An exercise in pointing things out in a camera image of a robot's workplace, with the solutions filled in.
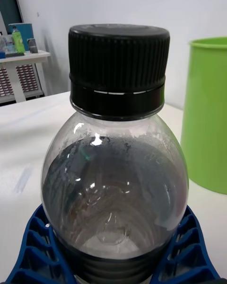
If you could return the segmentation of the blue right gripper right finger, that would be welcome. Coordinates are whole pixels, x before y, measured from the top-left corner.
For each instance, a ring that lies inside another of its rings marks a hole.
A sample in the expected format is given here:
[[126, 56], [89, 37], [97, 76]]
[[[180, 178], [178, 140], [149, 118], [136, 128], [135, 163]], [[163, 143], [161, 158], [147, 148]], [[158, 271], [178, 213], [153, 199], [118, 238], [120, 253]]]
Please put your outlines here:
[[200, 224], [190, 209], [174, 234], [155, 272], [155, 284], [200, 284], [220, 279], [208, 256]]

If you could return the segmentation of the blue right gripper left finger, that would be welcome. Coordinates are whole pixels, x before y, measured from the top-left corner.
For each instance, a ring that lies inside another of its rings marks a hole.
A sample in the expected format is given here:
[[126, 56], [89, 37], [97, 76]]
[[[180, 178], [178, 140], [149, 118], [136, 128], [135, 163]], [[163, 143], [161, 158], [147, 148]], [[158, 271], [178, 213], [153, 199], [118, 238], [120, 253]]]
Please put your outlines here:
[[76, 278], [59, 251], [40, 205], [27, 223], [17, 261], [7, 284], [75, 284]]

